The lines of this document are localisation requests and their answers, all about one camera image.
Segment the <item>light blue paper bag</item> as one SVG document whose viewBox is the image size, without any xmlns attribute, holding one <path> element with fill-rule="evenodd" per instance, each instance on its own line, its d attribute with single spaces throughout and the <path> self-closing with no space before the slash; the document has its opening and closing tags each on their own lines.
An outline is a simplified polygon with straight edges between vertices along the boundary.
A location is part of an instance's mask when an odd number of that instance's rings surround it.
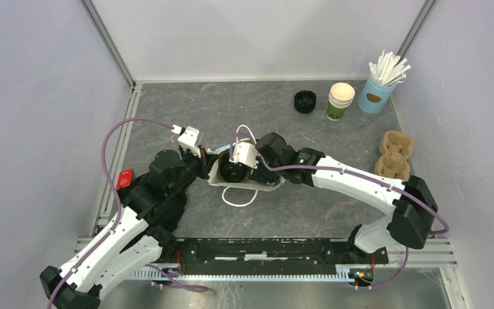
<svg viewBox="0 0 494 309">
<path fill-rule="evenodd" d="M 232 142 L 216 150 L 207 150 L 206 157 L 213 159 L 210 164 L 207 182 L 214 187 L 222 187 L 221 199 L 233 207 L 246 207 L 251 204 L 260 191 L 272 192 L 280 188 L 283 177 L 267 170 L 255 151 L 256 138 L 251 129 L 241 124 L 235 132 Z M 225 198 L 228 189 L 254 191 L 247 203 L 232 203 Z"/>
</svg>

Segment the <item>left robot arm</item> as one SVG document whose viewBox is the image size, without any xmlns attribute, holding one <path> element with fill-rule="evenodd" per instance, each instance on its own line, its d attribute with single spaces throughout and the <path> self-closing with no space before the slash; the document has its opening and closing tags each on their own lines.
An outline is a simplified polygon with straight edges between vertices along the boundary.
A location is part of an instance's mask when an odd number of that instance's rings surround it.
<svg viewBox="0 0 494 309">
<path fill-rule="evenodd" d="M 40 274 L 48 308 L 98 308 L 101 300 L 135 271 L 176 255 L 177 228 L 187 203 L 186 189 L 208 179 L 215 154 L 166 149 L 149 171 L 118 190 L 120 205 L 107 226 L 60 267 Z"/>
</svg>

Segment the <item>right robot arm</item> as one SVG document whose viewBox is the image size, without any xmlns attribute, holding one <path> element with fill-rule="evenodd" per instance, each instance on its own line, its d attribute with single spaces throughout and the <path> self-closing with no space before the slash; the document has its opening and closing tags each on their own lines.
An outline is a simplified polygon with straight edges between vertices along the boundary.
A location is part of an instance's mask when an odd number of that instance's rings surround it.
<svg viewBox="0 0 494 309">
<path fill-rule="evenodd" d="M 388 245 L 420 250 L 434 233 L 438 207 L 420 177 L 400 180 L 371 174 L 312 148 L 296 151 L 276 133 L 258 139 L 255 148 L 267 170 L 291 183 L 339 192 L 384 213 L 384 217 L 351 233 L 345 252 L 355 263 Z"/>
</svg>

